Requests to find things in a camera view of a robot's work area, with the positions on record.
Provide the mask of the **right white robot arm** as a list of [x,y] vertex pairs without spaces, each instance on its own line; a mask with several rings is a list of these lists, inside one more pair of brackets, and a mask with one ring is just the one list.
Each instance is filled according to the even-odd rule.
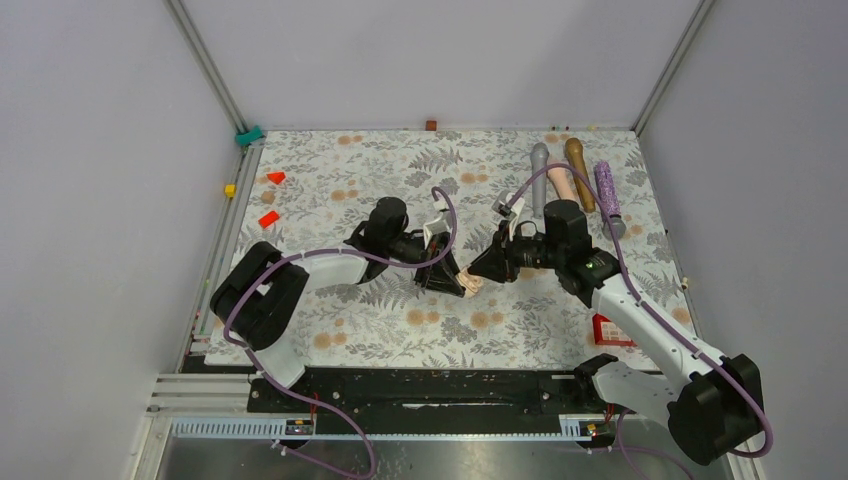
[[469,273],[511,283],[523,268],[553,271],[566,292],[612,321],[661,372],[646,374],[599,355],[575,370],[580,379],[573,396],[579,407],[597,412],[611,403],[633,410],[666,427],[700,465],[769,432],[760,373],[752,360],[724,355],[661,312],[615,256],[594,246],[576,202],[551,201],[543,218],[544,232],[532,236],[515,233],[502,221]]

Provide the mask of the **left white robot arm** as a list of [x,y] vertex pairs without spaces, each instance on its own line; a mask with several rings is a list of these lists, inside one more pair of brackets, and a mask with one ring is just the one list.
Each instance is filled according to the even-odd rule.
[[409,227],[406,203],[379,199],[368,218],[336,247],[285,256],[271,243],[254,244],[217,287],[211,311],[224,324],[224,339],[241,348],[257,372],[273,384],[272,398],[288,411],[309,401],[304,360],[286,337],[301,297],[313,290],[371,282],[388,268],[409,270],[423,290],[464,297],[452,247],[457,213],[448,194],[434,188],[435,219]]

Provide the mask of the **pink earbud charging case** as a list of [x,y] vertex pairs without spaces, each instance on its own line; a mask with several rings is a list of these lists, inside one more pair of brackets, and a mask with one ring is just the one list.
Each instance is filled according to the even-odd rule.
[[467,269],[462,269],[457,275],[457,281],[462,286],[464,298],[475,296],[483,286],[483,278],[471,275]]

